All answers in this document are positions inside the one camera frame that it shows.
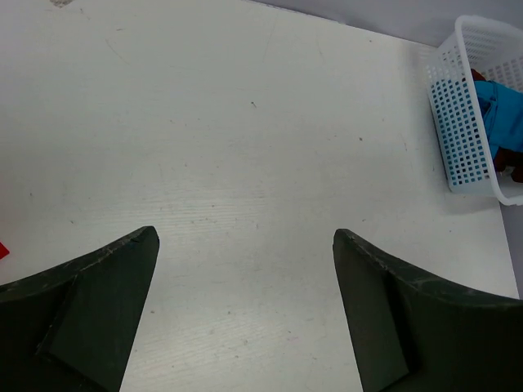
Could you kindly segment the orange folded t shirt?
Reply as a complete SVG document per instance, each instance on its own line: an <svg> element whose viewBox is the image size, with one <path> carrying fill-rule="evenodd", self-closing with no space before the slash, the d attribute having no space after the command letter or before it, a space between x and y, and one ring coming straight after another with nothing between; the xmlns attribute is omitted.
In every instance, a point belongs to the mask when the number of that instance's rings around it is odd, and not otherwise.
<svg viewBox="0 0 523 392"><path fill-rule="evenodd" d="M10 254L9 250L0 243L0 259L3 259L4 257L8 256Z"/></svg>

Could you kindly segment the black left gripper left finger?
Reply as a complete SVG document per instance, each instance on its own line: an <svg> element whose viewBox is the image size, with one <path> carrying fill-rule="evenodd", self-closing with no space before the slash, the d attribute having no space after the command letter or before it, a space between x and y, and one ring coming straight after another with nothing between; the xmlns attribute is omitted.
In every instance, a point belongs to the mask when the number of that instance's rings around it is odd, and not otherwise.
<svg viewBox="0 0 523 392"><path fill-rule="evenodd" d="M155 227L1 286L3 391L118 391L159 254Z"/></svg>

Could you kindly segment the blue t shirt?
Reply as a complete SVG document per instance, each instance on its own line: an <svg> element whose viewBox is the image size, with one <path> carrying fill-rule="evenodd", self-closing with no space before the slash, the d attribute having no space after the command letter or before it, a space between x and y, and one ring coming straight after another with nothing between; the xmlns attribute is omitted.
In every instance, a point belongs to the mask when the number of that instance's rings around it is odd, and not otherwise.
<svg viewBox="0 0 523 392"><path fill-rule="evenodd" d="M492 158L500 149L521 153L522 94L495 81L474 84Z"/></svg>

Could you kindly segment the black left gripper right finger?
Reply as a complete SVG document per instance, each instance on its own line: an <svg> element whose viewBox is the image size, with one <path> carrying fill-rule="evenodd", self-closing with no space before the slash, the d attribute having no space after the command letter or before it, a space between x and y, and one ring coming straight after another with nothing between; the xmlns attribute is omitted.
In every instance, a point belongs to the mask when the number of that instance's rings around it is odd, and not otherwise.
<svg viewBox="0 0 523 392"><path fill-rule="evenodd" d="M363 390L521 390L521 300L449 281L347 229L333 258Z"/></svg>

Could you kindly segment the white plastic basket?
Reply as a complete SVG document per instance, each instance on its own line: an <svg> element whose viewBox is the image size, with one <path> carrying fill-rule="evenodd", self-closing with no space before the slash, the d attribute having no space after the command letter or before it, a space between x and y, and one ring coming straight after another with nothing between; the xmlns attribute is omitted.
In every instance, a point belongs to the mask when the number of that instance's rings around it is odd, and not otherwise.
<svg viewBox="0 0 523 392"><path fill-rule="evenodd" d="M424 80L450 189L522 204L522 186L496 172L473 73L522 90L522 32L481 16L460 16L423 63Z"/></svg>

